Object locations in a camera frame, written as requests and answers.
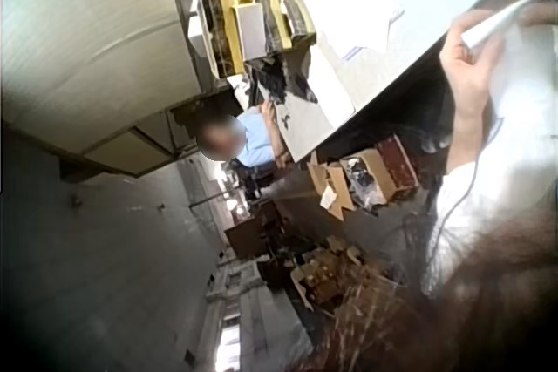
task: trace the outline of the window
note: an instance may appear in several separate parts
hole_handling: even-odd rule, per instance
[[[221,332],[221,341],[217,348],[215,359],[215,372],[224,372],[227,369],[241,370],[241,327],[236,324],[224,328]]]
[[[238,287],[241,284],[241,272],[230,274],[227,277],[227,287]]]

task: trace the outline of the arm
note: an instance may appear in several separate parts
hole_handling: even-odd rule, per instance
[[[268,127],[269,131],[269,139],[271,141],[271,148],[273,148],[273,153],[276,156],[276,159],[280,157],[283,153],[285,153],[285,144],[282,143],[281,132],[279,131],[279,126],[277,126],[276,122],[268,123],[266,121],[266,126]]]
[[[490,39],[475,60],[462,44],[461,34],[490,15],[488,10],[473,10],[459,17],[447,32],[446,43],[439,55],[455,101],[448,173],[475,161],[482,149],[483,111],[490,97],[490,77],[503,42],[497,37]]]
[[[271,148],[273,148],[273,153],[277,159],[287,150],[285,149],[285,144],[282,142],[281,132],[279,131],[279,126],[277,125],[275,119],[275,108],[268,100],[266,100],[262,105],[262,116],[265,121],[265,125],[268,128]]]

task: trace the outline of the cable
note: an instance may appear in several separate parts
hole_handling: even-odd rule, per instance
[[[504,118],[498,118],[495,121],[495,124],[497,124],[495,132],[494,132],[493,135],[489,135],[489,139],[488,139],[487,143],[483,146],[483,149],[485,147],[487,147],[487,145],[492,143],[493,140],[498,136],[498,133],[500,132],[500,128],[503,126],[503,123],[504,123]],[[442,235],[442,232],[444,231],[444,227],[446,226],[446,222],[449,220],[450,216],[452,216],[453,212],[458,208],[458,206],[463,203],[463,201],[467,198],[467,196],[469,196],[469,193],[471,193],[471,191],[473,190],[474,182],[477,179],[477,171],[479,170],[479,159],[480,159],[480,154],[481,153],[482,153],[482,150],[479,152],[479,155],[477,156],[477,158],[474,161],[473,178],[471,179],[471,183],[469,184],[469,187],[467,188],[465,194],[452,206],[452,208],[447,212],[446,216],[442,220],[442,223],[440,224],[440,227],[439,227],[439,230],[438,230],[438,235],[436,236],[436,242],[434,244],[434,248],[432,249],[432,254],[430,255],[430,258],[428,259],[428,261],[426,262],[426,268],[428,268],[430,266],[430,264],[432,263],[432,260],[434,259],[435,255],[436,255],[436,252],[438,251],[439,239]]]

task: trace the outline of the stack of papers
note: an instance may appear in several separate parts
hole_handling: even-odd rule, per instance
[[[350,60],[363,48],[387,51],[390,25],[403,9],[395,0],[331,0],[323,31],[335,53]]]
[[[304,0],[317,29],[342,59],[363,48],[385,53],[390,26],[403,8],[397,0]]]

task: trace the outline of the brown hair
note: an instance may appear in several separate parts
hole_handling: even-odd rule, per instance
[[[546,369],[558,348],[552,201],[483,235],[435,297],[380,276],[357,284],[320,346],[287,370]]]

